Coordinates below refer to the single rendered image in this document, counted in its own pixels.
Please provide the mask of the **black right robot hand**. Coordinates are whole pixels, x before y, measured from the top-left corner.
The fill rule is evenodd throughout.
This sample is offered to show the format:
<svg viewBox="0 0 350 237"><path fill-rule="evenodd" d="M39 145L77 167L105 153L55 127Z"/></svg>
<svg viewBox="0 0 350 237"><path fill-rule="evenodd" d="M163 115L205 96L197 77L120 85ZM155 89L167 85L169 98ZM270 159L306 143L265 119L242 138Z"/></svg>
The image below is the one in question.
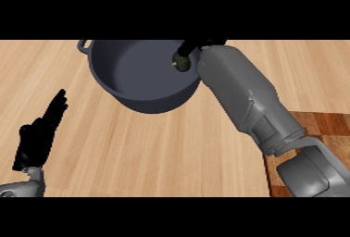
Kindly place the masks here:
<svg viewBox="0 0 350 237"><path fill-rule="evenodd" d="M177 48L177 54L188 57L194 49L201 49L204 46L225 45L226 40L186 40Z"/></svg>

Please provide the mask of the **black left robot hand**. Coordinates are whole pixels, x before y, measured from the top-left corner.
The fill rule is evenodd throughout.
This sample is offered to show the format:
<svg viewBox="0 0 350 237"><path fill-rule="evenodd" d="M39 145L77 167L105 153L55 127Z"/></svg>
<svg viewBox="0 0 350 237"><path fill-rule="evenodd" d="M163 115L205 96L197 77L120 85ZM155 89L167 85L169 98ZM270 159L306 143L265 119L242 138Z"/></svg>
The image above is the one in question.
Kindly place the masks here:
<svg viewBox="0 0 350 237"><path fill-rule="evenodd" d="M67 108L65 89L62 89L49 103L43 116L19 129L21 140L12 165L13 170L22 171L25 168L40 168L44 165L53 144L55 132Z"/></svg>

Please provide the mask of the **brown wooden cutting board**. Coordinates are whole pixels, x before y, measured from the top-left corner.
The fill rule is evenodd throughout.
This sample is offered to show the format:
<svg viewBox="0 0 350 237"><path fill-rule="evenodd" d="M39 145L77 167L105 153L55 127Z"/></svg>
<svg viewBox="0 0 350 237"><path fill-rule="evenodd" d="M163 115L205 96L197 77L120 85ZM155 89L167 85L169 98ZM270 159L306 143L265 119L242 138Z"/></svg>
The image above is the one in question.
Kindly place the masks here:
<svg viewBox="0 0 350 237"><path fill-rule="evenodd" d="M318 138L344 166L350 169L350 114L297 112L291 115L304 127L304 135ZM291 197L291 193L278 175L276 167L288 161L301 149L290 150L281 156L265 156L267 187L272 197Z"/></svg>

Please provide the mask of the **green squash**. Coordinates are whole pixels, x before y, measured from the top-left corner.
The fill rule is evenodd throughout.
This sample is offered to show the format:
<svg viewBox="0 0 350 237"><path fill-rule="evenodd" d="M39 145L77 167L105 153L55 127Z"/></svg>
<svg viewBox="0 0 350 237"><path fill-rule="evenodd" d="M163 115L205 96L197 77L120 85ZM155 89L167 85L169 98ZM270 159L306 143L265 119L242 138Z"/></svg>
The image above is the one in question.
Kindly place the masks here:
<svg viewBox="0 0 350 237"><path fill-rule="evenodd" d="M173 55L173 66L180 72L186 72L192 67L192 60L186 56L183 57L179 53Z"/></svg>

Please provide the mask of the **dark grey pot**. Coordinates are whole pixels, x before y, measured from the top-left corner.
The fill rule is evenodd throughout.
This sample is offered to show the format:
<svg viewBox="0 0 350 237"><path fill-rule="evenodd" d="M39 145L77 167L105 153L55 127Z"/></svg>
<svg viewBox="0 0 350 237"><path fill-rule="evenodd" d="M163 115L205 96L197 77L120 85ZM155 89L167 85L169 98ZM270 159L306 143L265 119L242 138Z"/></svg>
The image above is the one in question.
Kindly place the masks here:
<svg viewBox="0 0 350 237"><path fill-rule="evenodd" d="M197 63L200 50L191 53L192 66L180 72L173 55L182 40L86 40L77 44L87 54L95 80L120 103L145 114L180 107L191 99L200 83Z"/></svg>

